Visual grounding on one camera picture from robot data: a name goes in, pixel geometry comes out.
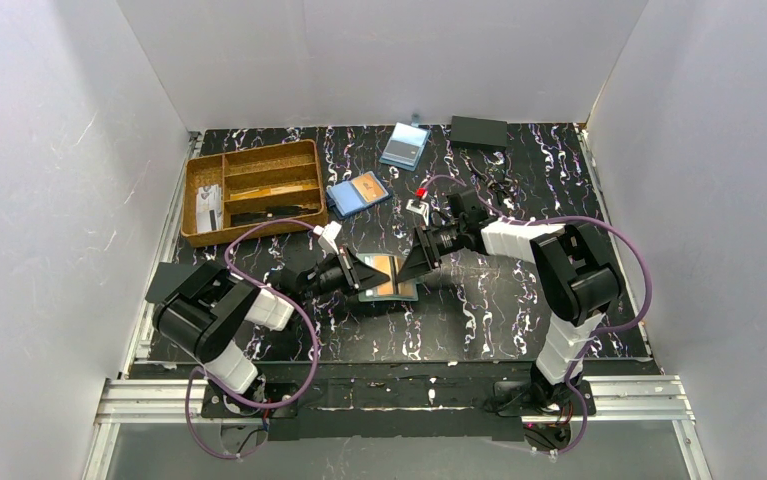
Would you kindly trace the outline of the green card holder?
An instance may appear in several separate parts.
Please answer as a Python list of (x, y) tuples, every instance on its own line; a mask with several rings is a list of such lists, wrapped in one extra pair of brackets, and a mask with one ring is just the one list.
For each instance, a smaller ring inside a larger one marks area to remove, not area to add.
[(405, 259), (400, 256), (383, 253), (361, 253), (359, 258), (368, 266), (377, 269), (390, 277), (388, 282), (362, 291), (358, 295), (360, 302), (369, 303), (375, 301), (405, 301), (418, 300), (416, 279), (406, 282), (395, 283), (396, 276), (400, 272)]

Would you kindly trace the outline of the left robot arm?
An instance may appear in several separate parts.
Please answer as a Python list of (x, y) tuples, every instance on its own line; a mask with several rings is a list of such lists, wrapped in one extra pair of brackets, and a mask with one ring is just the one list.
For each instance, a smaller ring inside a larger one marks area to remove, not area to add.
[(162, 262), (148, 287), (154, 328), (202, 365), (213, 382), (245, 395), (259, 376), (235, 342), (245, 322), (282, 331), (297, 314), (294, 305), (334, 292), (362, 293), (392, 279), (350, 249), (307, 270), (283, 269), (258, 286), (216, 261), (200, 265)]

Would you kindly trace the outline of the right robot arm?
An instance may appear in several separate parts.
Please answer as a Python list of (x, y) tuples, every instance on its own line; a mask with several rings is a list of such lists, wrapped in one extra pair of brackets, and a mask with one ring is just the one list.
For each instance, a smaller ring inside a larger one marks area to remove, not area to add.
[(583, 351), (625, 281), (600, 229), (605, 222), (583, 216), (524, 222), (490, 212), (474, 191), (447, 198), (447, 223), (418, 227), (397, 282), (420, 277), (452, 252), (468, 249), (484, 256), (535, 265), (550, 310), (550, 324), (537, 356), (534, 382), (545, 387), (568, 382), (582, 370)]

